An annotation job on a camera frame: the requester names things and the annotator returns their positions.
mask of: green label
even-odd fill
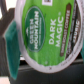
[[[28,55],[38,64],[54,66],[65,60],[73,9],[74,0],[26,0],[22,35]]]
[[[25,20],[26,46],[37,52],[42,48],[45,39],[45,23],[40,9],[36,6],[28,10]]]

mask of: white surface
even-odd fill
[[[0,77],[0,84],[10,84],[8,77]]]
[[[17,0],[6,0],[7,10],[15,8]]]
[[[1,8],[0,8],[0,19],[1,19],[1,17],[2,17],[2,14],[1,14]]]

